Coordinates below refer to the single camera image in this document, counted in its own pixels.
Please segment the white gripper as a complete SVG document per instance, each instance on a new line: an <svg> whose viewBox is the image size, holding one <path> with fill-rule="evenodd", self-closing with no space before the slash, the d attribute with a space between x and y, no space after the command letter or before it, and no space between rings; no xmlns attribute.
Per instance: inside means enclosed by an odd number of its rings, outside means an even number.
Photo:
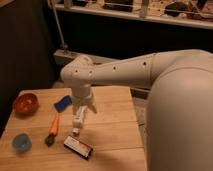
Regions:
<svg viewBox="0 0 213 171"><path fill-rule="evenodd" d="M80 134L83 127L87 108L96 113L97 108L94 101L94 94L91 87L73 87L72 88L72 102L73 102L73 130L74 136Z"/></svg>

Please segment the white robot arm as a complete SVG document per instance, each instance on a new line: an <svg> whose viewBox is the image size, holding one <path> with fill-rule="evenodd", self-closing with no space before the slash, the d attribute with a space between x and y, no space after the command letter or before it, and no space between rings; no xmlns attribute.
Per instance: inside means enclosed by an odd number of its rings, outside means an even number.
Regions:
<svg viewBox="0 0 213 171"><path fill-rule="evenodd" d="M93 101L92 85L147 88L148 171L213 171L213 53L167 51L99 65L80 55L61 79L77 108Z"/></svg>

